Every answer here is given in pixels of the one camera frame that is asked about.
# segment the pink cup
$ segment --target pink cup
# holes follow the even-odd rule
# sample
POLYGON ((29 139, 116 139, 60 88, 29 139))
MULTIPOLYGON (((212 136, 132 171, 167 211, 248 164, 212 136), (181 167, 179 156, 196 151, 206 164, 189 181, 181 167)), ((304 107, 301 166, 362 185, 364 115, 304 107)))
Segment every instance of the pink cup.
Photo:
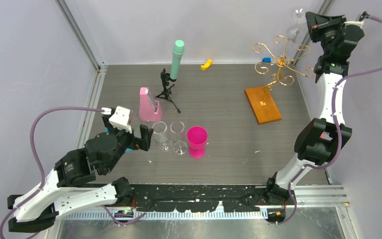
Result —
POLYGON ((188 143, 190 144, 190 156, 202 158, 205 154, 205 144, 207 143, 207 131, 201 126, 193 126, 187 133, 188 143))

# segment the wooden base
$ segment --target wooden base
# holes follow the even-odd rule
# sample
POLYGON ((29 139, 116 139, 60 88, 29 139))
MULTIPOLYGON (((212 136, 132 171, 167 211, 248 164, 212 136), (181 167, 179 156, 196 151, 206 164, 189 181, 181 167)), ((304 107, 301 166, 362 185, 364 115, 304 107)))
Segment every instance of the wooden base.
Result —
POLYGON ((264 86, 245 89, 245 94, 247 95, 247 99, 250 102, 258 124, 274 122, 282 119, 282 115, 279 112, 270 91, 264 91, 264 86))

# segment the black tripod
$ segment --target black tripod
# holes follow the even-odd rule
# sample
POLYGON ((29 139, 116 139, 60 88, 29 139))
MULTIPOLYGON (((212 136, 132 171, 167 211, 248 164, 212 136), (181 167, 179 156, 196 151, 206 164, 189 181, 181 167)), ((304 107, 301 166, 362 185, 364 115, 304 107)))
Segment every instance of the black tripod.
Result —
POLYGON ((162 79, 162 86, 163 86, 163 91, 156 96, 156 98, 164 99, 172 104, 174 104, 175 108, 177 108, 178 113, 181 111, 178 109, 178 107, 175 105, 175 103, 172 101, 171 97, 169 96, 172 94, 171 88, 175 85, 171 85, 169 88, 166 88, 166 86, 169 85, 169 81, 175 82, 176 80, 171 79, 170 77, 171 74, 166 73, 166 69, 163 69, 163 71, 160 73, 160 78, 162 79))

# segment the yellow object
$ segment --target yellow object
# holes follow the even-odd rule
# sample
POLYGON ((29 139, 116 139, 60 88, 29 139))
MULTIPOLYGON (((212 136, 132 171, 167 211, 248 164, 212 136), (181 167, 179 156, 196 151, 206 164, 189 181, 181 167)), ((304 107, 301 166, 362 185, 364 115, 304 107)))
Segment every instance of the yellow object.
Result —
POLYGON ((211 66, 212 62, 213 61, 211 59, 208 59, 207 62, 204 65, 200 66, 201 70, 205 71, 207 68, 209 68, 211 66))

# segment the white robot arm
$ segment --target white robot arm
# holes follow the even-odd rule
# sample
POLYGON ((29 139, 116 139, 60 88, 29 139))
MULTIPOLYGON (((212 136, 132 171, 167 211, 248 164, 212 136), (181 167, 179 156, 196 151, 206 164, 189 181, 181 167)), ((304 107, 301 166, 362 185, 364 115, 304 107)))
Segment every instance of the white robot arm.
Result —
POLYGON ((337 128, 335 117, 340 125, 343 147, 352 135, 352 129, 345 126, 342 114, 342 97, 345 81, 337 83, 348 75, 352 50, 364 37, 362 27, 367 13, 358 21, 346 21, 344 16, 320 16, 306 13, 309 34, 313 42, 320 41, 324 54, 318 58, 314 72, 319 94, 317 117, 299 134, 294 146, 294 156, 286 167, 276 172, 267 181, 264 199, 271 204, 286 202, 290 195, 288 189, 296 184, 311 169, 326 165, 337 150, 337 128), (332 95, 338 87, 335 111, 332 111, 332 95))
POLYGON ((87 183, 94 181, 95 170, 99 175, 109 173, 127 148, 145 151, 150 148, 153 130, 141 125, 141 138, 135 137, 129 125, 131 110, 123 107, 102 110, 108 132, 89 139, 84 148, 68 152, 47 175, 43 188, 27 202, 21 204, 40 189, 40 183, 24 195, 8 197, 8 209, 21 205, 8 222, 10 232, 39 232, 69 214, 96 206, 128 203, 132 199, 133 191, 123 177, 111 184, 67 196, 68 192, 87 187, 87 183))

